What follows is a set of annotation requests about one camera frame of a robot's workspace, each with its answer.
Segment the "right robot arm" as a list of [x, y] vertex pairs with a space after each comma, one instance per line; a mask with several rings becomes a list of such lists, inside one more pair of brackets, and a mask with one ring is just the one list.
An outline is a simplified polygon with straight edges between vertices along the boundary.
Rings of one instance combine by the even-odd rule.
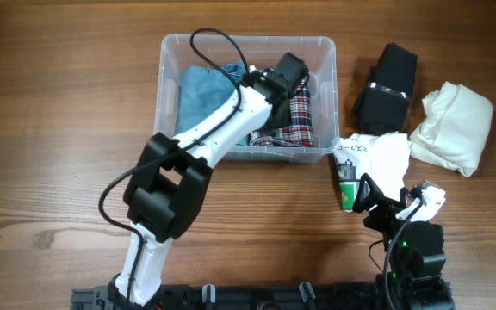
[[445, 201], [445, 191], [435, 183], [402, 188], [395, 200], [369, 174], [361, 175], [352, 210], [366, 212], [364, 226], [382, 235], [385, 258], [376, 286], [386, 309], [456, 307], [450, 285], [442, 278], [443, 227], [431, 223]]

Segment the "blue jeans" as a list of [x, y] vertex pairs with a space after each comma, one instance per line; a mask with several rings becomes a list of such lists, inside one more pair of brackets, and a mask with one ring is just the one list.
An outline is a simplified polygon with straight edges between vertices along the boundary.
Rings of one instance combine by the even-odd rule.
[[204, 121], [235, 93], [235, 86], [220, 71], [190, 65], [180, 75], [174, 134]]

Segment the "black garment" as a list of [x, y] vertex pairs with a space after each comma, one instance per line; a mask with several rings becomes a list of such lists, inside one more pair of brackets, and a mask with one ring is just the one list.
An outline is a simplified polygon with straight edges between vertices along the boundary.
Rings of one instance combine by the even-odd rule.
[[413, 96], [417, 60], [416, 54], [395, 43], [386, 45], [352, 108], [360, 131], [380, 136], [403, 128]]

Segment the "plaid shirt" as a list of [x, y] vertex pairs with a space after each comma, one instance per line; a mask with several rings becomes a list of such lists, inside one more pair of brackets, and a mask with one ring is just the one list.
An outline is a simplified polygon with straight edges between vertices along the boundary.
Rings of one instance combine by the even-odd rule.
[[315, 147], [308, 79], [302, 79], [288, 102], [288, 125], [252, 132], [248, 146]]

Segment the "cream garment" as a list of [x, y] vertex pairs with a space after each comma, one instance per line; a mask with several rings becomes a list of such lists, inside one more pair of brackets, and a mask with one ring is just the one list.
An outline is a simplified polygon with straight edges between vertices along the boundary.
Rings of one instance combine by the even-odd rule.
[[409, 137], [411, 156], [471, 177], [491, 129], [491, 102], [462, 84], [446, 82], [422, 104], [425, 119]]

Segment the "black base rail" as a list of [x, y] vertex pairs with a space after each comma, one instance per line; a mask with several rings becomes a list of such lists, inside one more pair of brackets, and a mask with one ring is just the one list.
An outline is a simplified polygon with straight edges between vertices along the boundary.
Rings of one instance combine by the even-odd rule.
[[[106, 286], [73, 289], [70, 309], [126, 309]], [[449, 285], [406, 290], [398, 309], [456, 309]], [[337, 282], [289, 287], [203, 287], [164, 285], [152, 300], [129, 309], [387, 309], [381, 288], [373, 282]]]

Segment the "white printed t-shirt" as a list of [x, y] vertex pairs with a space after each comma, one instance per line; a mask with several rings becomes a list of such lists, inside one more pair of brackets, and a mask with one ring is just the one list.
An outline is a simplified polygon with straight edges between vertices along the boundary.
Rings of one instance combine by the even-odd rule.
[[332, 153], [341, 191], [340, 205], [351, 212], [361, 176], [367, 173], [386, 197], [398, 200], [409, 166], [410, 149], [406, 133], [382, 136], [354, 133], [341, 138]]

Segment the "clear plastic storage container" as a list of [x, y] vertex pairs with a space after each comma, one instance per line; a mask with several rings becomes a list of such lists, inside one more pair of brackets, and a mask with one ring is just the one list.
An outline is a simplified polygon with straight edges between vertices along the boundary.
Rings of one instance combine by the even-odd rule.
[[[310, 71], [313, 147], [235, 146], [225, 160], [286, 161], [315, 164], [333, 152], [340, 139], [336, 47], [325, 36], [243, 36], [232, 39], [247, 63], [258, 69], [275, 66], [284, 53], [302, 59]], [[189, 34], [169, 34], [162, 40], [153, 132], [172, 137], [178, 111], [180, 74], [191, 65], [207, 63], [193, 52]]]

